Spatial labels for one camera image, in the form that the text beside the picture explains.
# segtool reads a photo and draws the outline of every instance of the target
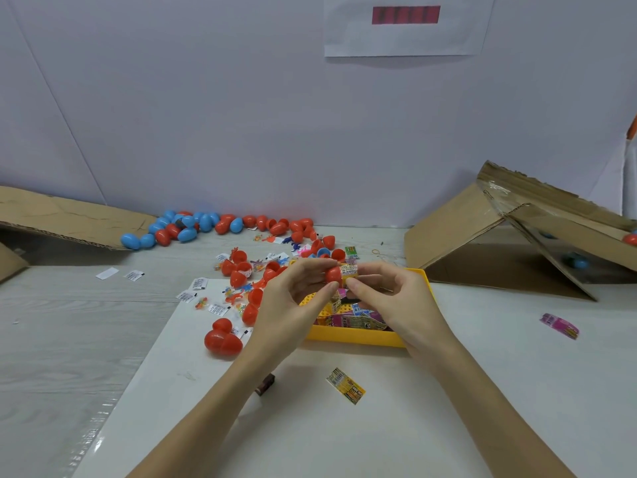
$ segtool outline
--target right hand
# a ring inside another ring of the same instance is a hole
[[[413,347],[430,353],[457,342],[427,283],[418,273],[386,262],[361,263],[358,268],[359,277],[346,279],[347,288],[378,310],[412,355]],[[381,293],[375,288],[392,293]]]

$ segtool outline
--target white paper sheet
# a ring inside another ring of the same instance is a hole
[[[476,55],[494,0],[323,0],[325,56]]]

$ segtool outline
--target forearm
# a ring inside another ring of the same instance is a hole
[[[267,375],[255,362],[258,359],[242,353],[128,477],[207,476],[243,405]]]
[[[573,478],[459,342],[430,370],[445,390],[494,478]]]

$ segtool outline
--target gray wood-grain surface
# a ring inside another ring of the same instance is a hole
[[[365,261],[404,265],[404,229],[317,227]],[[200,234],[139,252],[37,240],[34,265],[0,284],[0,475],[69,477],[195,277],[223,278],[215,256],[240,247],[250,259],[290,245],[259,232]],[[106,280],[95,277],[115,266]],[[138,281],[131,270],[146,273]]]

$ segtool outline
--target left hand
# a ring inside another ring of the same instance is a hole
[[[325,284],[325,271],[337,266],[329,258],[299,259],[283,273],[267,282],[252,336],[242,356],[259,359],[270,372],[305,339],[323,307],[338,289],[338,283]],[[297,302],[310,293],[317,294],[307,304]]]

